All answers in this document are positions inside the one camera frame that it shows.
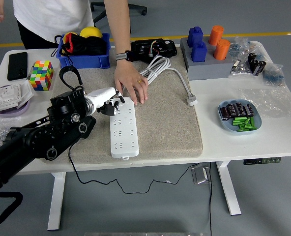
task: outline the black pants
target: black pants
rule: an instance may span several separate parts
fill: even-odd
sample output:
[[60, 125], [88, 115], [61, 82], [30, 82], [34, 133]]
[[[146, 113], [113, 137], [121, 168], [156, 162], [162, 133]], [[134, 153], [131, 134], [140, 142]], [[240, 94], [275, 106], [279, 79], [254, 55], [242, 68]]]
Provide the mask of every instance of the black pants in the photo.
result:
[[21, 40], [26, 49], [40, 49], [40, 48], [57, 48], [58, 44], [49, 42], [44, 38], [38, 36], [32, 31], [25, 28], [20, 22], [18, 22]]

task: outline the robotic arm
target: robotic arm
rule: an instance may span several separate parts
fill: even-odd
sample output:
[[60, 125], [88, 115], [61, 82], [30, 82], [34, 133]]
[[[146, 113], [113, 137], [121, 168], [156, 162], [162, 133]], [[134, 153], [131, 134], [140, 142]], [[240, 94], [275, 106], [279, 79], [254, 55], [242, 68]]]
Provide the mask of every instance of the robotic arm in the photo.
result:
[[[12, 127], [0, 147], [0, 188], [35, 158], [55, 160], [79, 139], [87, 138], [96, 124], [96, 119], [91, 116], [95, 111], [116, 115], [119, 102], [114, 103], [114, 96], [124, 102], [113, 87], [95, 90], [88, 95], [83, 88], [65, 92], [51, 99], [48, 116], [20, 128]], [[17, 206], [8, 213], [7, 209], [0, 216], [0, 223]]]

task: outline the black bag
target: black bag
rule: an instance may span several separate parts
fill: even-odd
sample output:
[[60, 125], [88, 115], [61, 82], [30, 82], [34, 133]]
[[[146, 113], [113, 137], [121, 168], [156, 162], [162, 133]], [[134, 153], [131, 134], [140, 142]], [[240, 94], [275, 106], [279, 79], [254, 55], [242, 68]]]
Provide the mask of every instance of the black bag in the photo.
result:
[[65, 36], [59, 53], [64, 56], [97, 56], [106, 55], [106, 42], [96, 36], [84, 38], [74, 33]]

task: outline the chair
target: chair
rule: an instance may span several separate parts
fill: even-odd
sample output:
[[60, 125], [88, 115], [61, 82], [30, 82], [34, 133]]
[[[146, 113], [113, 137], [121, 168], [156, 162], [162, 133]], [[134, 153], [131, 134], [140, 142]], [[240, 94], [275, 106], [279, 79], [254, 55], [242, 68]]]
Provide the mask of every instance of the chair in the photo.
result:
[[[94, 6], [105, 6], [103, 2], [91, 2], [91, 11], [94, 11]], [[141, 15], [145, 16], [147, 13], [147, 8], [145, 6], [139, 6], [134, 4], [128, 4], [129, 9], [141, 10]], [[93, 22], [96, 23], [99, 20], [103, 19], [106, 16], [106, 10], [93, 19]]]

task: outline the person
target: person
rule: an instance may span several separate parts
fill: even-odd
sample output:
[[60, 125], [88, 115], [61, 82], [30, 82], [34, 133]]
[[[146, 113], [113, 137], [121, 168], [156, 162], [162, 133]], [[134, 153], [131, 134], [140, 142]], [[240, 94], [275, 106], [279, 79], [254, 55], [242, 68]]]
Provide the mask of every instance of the person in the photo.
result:
[[[131, 50], [128, 1], [104, 0], [104, 4], [116, 54]], [[56, 35], [94, 26], [88, 0], [13, 0], [13, 9], [26, 49], [56, 48]], [[4, 0], [0, 0], [0, 22], [2, 21]], [[132, 62], [117, 61], [115, 85], [121, 93], [124, 86], [135, 105], [138, 103], [137, 94], [142, 104], [148, 99], [147, 78], [139, 74]]]

